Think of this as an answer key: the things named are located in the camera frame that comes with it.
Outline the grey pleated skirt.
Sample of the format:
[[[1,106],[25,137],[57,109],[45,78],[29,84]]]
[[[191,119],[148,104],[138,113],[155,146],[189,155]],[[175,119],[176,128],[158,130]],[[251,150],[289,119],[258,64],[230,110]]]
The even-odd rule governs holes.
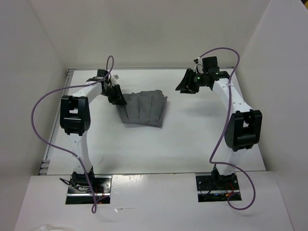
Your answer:
[[[163,126],[167,96],[161,90],[141,91],[123,95],[126,105],[117,105],[118,115],[124,124]]]

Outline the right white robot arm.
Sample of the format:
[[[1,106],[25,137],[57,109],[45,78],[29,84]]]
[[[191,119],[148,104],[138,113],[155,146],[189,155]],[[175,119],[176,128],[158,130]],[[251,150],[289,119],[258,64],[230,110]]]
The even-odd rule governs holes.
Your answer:
[[[211,184],[222,189],[235,176],[235,168],[246,150],[259,142],[262,113],[249,106],[232,84],[226,71],[214,68],[206,73],[196,73],[188,68],[176,90],[180,93],[196,94],[200,87],[209,87],[227,109],[223,137],[214,148],[224,155],[224,160],[214,163]]]

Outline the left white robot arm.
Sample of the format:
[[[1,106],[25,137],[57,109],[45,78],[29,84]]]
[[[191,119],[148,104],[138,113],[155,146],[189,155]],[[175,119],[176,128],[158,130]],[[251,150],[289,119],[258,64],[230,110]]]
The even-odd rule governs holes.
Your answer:
[[[117,83],[118,75],[93,77],[87,84],[72,95],[61,98],[60,126],[71,144],[74,170],[69,185],[84,192],[95,189],[96,180],[90,161],[87,133],[91,125],[90,103],[99,95],[106,96],[109,103],[125,106],[127,104]]]

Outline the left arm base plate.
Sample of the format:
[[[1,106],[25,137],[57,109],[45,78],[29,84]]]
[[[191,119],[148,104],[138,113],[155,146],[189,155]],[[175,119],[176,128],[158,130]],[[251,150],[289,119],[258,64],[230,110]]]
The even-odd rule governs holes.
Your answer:
[[[73,185],[70,181],[60,178],[60,180],[68,186],[66,195],[66,205],[89,205],[94,200],[90,187],[86,184]],[[98,204],[110,204],[111,200],[111,175],[97,175],[92,183],[95,199]]]

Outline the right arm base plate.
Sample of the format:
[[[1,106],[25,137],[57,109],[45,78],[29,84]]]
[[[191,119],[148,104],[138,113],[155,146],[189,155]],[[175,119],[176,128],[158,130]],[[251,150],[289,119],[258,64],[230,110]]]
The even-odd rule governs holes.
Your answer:
[[[213,183],[213,179],[209,173],[196,174],[195,180],[199,203],[224,202],[227,201],[230,195],[230,201],[242,200],[236,176],[218,186]]]

